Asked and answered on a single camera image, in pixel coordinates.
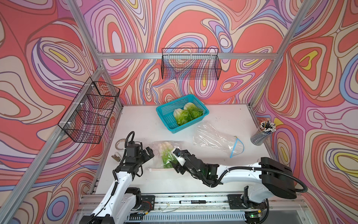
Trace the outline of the zip bag with pink slider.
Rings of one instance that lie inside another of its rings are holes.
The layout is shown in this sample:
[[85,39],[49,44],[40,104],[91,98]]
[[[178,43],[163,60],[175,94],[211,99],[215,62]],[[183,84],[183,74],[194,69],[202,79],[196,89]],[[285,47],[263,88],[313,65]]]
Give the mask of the zip bag with pink slider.
[[173,154],[175,149],[183,149],[183,141],[155,141],[149,147],[153,150],[154,157],[149,161],[149,171],[159,171],[172,169],[172,163],[177,165],[179,162]]

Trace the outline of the zip bag with blue slider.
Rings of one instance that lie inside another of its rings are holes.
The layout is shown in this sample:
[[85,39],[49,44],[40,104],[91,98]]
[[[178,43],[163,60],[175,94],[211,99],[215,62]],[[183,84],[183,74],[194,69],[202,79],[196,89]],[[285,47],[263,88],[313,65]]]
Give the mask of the zip bag with blue slider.
[[199,147],[225,152],[229,158],[238,156],[245,150],[243,142],[238,137],[217,131],[209,122],[196,126],[193,143]]

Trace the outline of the chinese cabbage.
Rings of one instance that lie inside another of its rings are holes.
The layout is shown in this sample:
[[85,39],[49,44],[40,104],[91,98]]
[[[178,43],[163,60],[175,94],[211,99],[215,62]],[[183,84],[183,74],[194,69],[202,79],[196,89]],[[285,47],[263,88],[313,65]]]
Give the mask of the chinese cabbage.
[[194,103],[191,102],[185,104],[184,110],[188,111],[192,119],[199,118],[204,114],[202,109],[198,108]]
[[180,108],[174,110],[173,116],[178,126],[182,126],[192,120],[190,112],[188,110],[183,110]]

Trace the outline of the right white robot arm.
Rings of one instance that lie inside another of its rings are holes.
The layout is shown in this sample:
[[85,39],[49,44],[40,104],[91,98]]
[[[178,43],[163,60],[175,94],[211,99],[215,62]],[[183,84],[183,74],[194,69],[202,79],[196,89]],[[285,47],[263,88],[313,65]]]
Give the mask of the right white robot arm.
[[248,183],[241,197],[242,204],[260,204],[276,196],[296,199],[298,193],[306,193],[308,187],[294,177],[291,168],[271,158],[262,157],[259,162],[246,166],[225,166],[204,163],[187,150],[176,148],[172,152],[176,162],[171,162],[177,173],[188,172],[204,185],[215,188],[226,183]]

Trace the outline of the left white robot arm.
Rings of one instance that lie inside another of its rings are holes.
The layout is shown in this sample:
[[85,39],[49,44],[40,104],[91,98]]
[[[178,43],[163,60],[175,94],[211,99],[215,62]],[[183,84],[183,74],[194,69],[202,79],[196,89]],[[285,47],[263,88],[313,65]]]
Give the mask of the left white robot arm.
[[112,171],[114,181],[91,215],[83,216],[80,224],[123,224],[130,211],[141,206],[141,191],[131,187],[133,179],[143,171],[143,164],[154,157],[150,147],[140,142],[125,144],[120,164]]

